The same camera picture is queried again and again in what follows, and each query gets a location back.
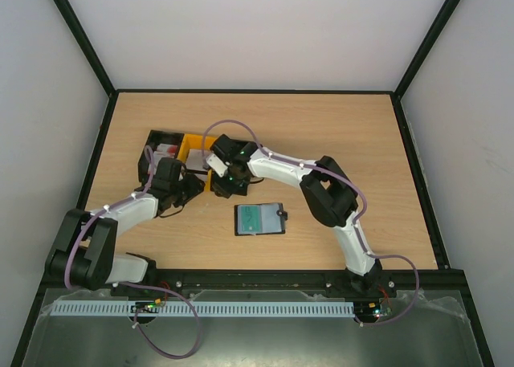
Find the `teal credit card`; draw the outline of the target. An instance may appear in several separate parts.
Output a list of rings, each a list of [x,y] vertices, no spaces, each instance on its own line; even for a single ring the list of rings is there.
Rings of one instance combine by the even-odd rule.
[[[262,230],[260,207],[240,205],[237,207],[238,234],[258,234]]]

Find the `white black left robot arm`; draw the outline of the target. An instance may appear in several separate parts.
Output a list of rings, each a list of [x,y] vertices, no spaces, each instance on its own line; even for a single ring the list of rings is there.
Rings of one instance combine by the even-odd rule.
[[[93,211],[69,210],[45,262],[45,273],[65,287],[95,291],[105,284],[140,283],[150,260],[142,255],[115,253],[116,240],[135,226],[166,217],[205,188],[205,182],[174,158],[149,163],[147,182],[129,196]]]

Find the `black leather card holder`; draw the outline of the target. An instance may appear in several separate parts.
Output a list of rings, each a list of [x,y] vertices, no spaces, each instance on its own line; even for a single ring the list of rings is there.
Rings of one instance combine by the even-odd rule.
[[[235,236],[284,234],[288,212],[281,202],[234,206]]]

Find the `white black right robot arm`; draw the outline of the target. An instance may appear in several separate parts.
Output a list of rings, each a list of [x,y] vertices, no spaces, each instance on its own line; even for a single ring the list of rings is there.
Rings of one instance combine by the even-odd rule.
[[[333,229],[345,257],[349,288],[359,296],[377,288],[382,266],[361,228],[359,193],[333,158],[300,160],[223,134],[211,145],[204,162],[212,170],[211,189],[219,197],[229,198],[245,190],[254,177],[301,190],[314,219]]]

